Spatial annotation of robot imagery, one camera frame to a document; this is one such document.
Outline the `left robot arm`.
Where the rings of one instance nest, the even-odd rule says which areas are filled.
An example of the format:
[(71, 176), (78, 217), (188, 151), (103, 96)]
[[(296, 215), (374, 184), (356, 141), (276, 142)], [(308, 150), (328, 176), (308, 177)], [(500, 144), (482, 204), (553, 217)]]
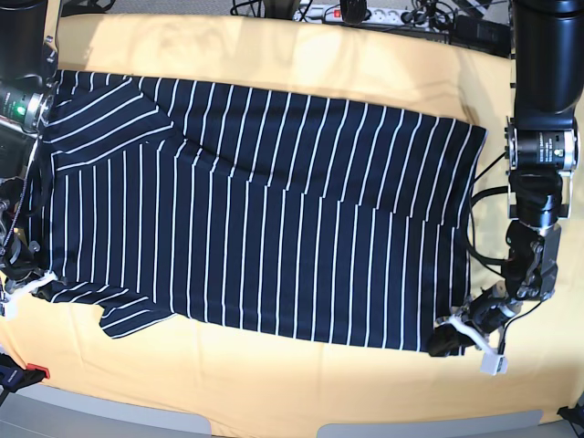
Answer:
[(447, 357), (475, 346), (499, 359), (509, 326), (526, 301), (555, 293), (559, 220), (571, 212), (573, 175), (579, 165), (576, 107), (583, 93), (583, 4), (580, 1), (513, 1), (510, 4), (516, 67), (514, 113), (506, 132), (507, 183), (468, 192), (464, 219), (486, 197), (504, 194), (510, 220), (505, 259), (481, 255), (465, 239), (468, 255), (499, 266), (500, 281), (438, 318), (427, 348)]

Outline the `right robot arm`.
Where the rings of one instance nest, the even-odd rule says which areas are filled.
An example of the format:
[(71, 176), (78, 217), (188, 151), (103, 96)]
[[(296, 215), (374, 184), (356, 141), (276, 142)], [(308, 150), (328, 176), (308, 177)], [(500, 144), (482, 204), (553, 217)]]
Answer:
[(58, 42), (47, 34), (48, 1), (1, 3), (1, 317), (14, 318), (20, 298), (57, 279), (39, 267), (37, 242), (18, 222), (32, 209), (32, 187), (47, 115), (56, 90)]

